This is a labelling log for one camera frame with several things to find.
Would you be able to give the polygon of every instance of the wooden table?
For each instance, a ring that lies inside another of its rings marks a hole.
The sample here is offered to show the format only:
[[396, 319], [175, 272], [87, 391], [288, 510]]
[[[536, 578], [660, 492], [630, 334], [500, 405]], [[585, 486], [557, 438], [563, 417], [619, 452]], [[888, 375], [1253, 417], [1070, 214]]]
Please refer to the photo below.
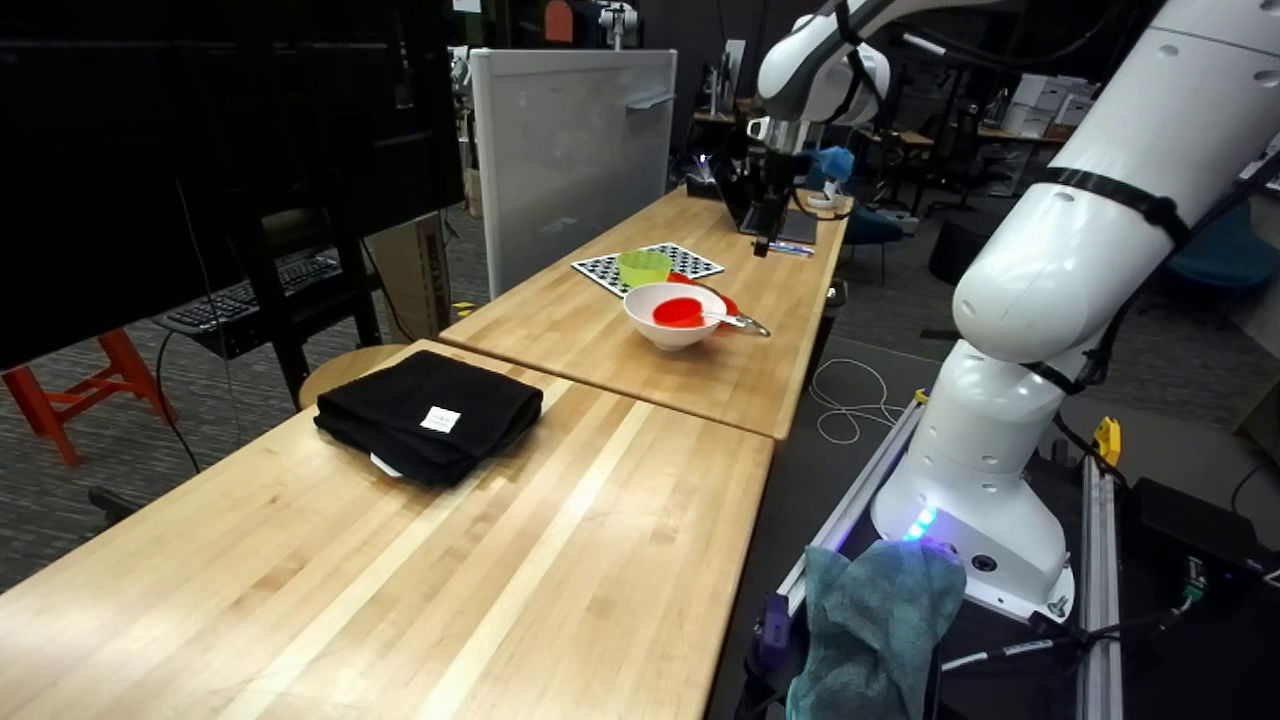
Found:
[[[617, 295], [571, 266], [571, 258], [656, 241], [677, 241], [722, 262], [708, 282], [762, 319], [771, 334], [722, 328], [686, 352], [665, 355], [629, 322]], [[718, 200], [670, 186], [558, 262], [443, 328], [443, 338], [783, 438], [805, 391], [838, 244], [842, 219], [821, 219], [812, 257], [758, 258]]]
[[415, 346], [540, 385], [518, 452], [427, 492], [282, 421], [0, 594], [0, 716], [699, 716], [771, 442]]

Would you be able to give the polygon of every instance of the lab equipment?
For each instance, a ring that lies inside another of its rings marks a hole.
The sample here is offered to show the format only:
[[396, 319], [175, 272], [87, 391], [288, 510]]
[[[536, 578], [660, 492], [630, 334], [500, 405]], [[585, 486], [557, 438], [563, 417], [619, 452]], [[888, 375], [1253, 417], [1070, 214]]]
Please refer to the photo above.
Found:
[[[883, 96], [877, 31], [937, 9], [1001, 0], [838, 0], [805, 15], [758, 64], [767, 164], [791, 164], [851, 68], [851, 107]], [[1280, 127], [1280, 24], [1249, 0], [1169, 0], [1107, 86], [954, 282], [959, 338], [920, 428], [870, 505], [888, 541], [945, 541], [967, 598], [1011, 620], [1069, 620], [1077, 576], [1060, 520], [1022, 482], [1054, 406], [1078, 391], [1128, 295]], [[771, 170], [758, 205], [787, 200]]]

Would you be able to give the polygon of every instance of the red stool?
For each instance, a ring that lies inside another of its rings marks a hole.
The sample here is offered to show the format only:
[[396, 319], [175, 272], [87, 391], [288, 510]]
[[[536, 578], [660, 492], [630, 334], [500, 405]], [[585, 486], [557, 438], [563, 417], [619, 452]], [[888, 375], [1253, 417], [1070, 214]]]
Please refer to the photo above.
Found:
[[153, 405], [153, 413], [161, 413], [169, 424], [175, 421], [156, 375], [125, 334], [125, 328], [98, 333], [96, 344], [112, 365], [62, 391], [40, 386], [29, 365], [2, 372], [14, 406], [29, 417], [37, 437], [51, 438], [68, 469], [74, 469], [80, 459], [74, 442], [68, 438], [68, 421], [116, 391], [133, 391], [136, 398]]

